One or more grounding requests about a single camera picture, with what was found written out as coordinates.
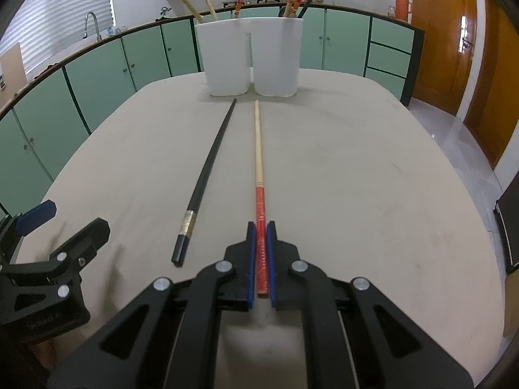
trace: table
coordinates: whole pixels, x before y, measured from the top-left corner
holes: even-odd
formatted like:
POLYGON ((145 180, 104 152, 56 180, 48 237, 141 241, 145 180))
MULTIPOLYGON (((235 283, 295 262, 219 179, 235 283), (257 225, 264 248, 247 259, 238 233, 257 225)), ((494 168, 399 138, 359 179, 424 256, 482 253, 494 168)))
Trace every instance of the table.
MULTIPOLYGON (((255 99, 266 215, 279 238, 330 277, 369 278, 481 380, 497 360, 504 311, 469 193, 387 90, 317 70, 301 70, 293 97, 238 97, 182 269, 170 262, 177 232, 232 98, 211 97, 203 74, 155 82, 83 143, 47 193, 56 217, 25 238, 18 258, 45 258, 96 217, 110 224, 110 240, 81 273, 92 319, 58 338, 59 357, 154 278, 192 278, 245 239, 255 219, 255 99)), ((260 300, 248 316, 223 315, 215 387, 301 388, 304 367, 298 313, 260 300)))

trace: wooden door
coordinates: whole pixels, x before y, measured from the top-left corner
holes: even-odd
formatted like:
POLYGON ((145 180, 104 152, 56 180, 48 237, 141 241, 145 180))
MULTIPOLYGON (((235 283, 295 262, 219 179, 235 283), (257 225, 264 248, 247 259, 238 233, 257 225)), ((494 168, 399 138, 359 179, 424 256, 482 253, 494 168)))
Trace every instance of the wooden door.
POLYGON ((325 70, 364 76, 370 17, 326 10, 325 70))
POLYGON ((160 26, 134 32, 122 39, 137 90, 171 77, 160 26))
POLYGON ((495 0, 486 7, 483 61, 465 124, 494 168, 519 118, 519 35, 495 0))
POLYGON ((120 39, 76 58, 65 70, 91 132, 135 93, 120 39))
POLYGON ((190 20, 167 23, 161 28, 171 76, 198 72, 190 20))
POLYGON ((311 7, 305 13, 301 40, 302 69, 322 69, 324 41, 324 9, 311 7))
POLYGON ((413 0, 412 25, 425 31, 413 96, 455 115, 476 36, 476 0, 413 0))
POLYGON ((38 158, 52 178, 88 138, 63 70, 43 80, 20 102, 14 111, 38 158))
POLYGON ((30 150, 15 115, 0 120, 0 202, 11 215, 40 204, 52 181, 30 150))

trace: upper cabinet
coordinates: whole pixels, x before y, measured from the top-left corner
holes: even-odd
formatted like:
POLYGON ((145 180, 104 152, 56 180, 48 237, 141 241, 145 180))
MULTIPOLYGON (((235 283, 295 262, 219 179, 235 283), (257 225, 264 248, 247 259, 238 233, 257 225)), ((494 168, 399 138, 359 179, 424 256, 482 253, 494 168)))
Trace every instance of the upper cabinet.
POLYGON ((0 202, 11 215, 25 213, 43 200, 52 184, 8 112, 0 120, 0 202))
POLYGON ((198 72, 191 22, 186 19, 160 26, 172 77, 198 72))
POLYGON ((160 26, 131 33, 122 40, 137 90, 170 77, 160 26))
POLYGON ((76 58, 65 70, 91 132, 135 93, 120 39, 76 58))
POLYGON ((324 9, 311 7, 306 11, 303 22, 300 68, 322 69, 323 41, 324 9))
POLYGON ((364 76, 370 16, 326 10, 325 70, 364 76))
POLYGON ((63 70, 43 80, 14 107, 25 135, 52 178, 88 138, 63 70))

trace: mint green cabinet door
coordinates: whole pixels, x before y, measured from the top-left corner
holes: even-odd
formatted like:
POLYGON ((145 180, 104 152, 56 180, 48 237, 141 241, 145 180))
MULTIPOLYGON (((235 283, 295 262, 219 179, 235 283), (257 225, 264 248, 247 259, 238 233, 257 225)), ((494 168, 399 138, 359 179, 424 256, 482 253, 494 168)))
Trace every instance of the mint green cabinet door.
POLYGON ((122 39, 137 90, 149 83, 171 77, 160 26, 131 33, 122 39))
POLYGON ((63 75, 58 70, 43 80, 14 111, 25 135, 52 178, 88 138, 63 75))
POLYGON ((20 130, 15 115, 0 120, 0 202, 11 215, 41 203, 52 184, 20 130))
POLYGON ((369 16, 326 10, 325 70, 364 76, 369 16))
POLYGON ((371 41, 398 48, 411 54, 415 32, 387 20, 373 18, 371 41))
MULTIPOLYGON (((218 13, 217 15, 218 15, 218 20, 229 20, 230 18, 232 18, 233 12, 232 11, 222 12, 222 13, 218 13)), ((210 14, 206 14, 205 16, 202 16, 202 19, 204 22, 213 21, 213 18, 211 17, 210 14)), ((195 25, 198 25, 198 20, 195 19, 194 22, 195 22, 195 25)), ((197 50, 198 50, 198 59, 200 61, 200 71, 203 71, 202 53, 200 52, 200 44, 198 43, 198 38, 196 41, 196 46, 197 46, 197 50)))
POLYGON ((190 20, 167 23, 162 25, 161 28, 171 76, 196 73, 198 66, 190 20))
POLYGON ((242 7, 240 10, 241 18, 277 18, 279 7, 242 7))
POLYGON ((366 77, 385 87, 389 92, 395 95, 397 100, 400 100, 402 97, 405 79, 384 73, 383 71, 373 70, 369 67, 366 69, 366 77))
POLYGON ((76 58, 65 70, 91 132, 135 93, 120 39, 76 58))
POLYGON ((301 40, 302 69, 322 69, 324 41, 324 9, 309 8, 303 18, 303 37, 301 40))

